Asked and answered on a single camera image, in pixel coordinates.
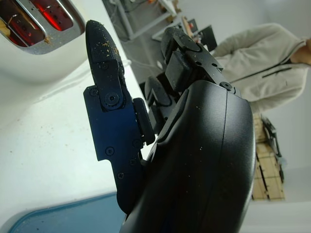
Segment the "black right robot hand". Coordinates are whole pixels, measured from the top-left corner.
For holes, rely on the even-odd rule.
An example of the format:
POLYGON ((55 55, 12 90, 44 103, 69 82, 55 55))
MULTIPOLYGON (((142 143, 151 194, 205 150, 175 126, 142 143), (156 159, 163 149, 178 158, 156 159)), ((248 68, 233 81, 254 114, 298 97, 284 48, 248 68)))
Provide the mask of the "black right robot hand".
POLYGON ((132 98, 116 45, 86 23, 84 99, 98 161, 111 163, 122 233, 237 233, 251 199, 253 115, 219 63, 181 29, 161 41, 164 79, 132 98))

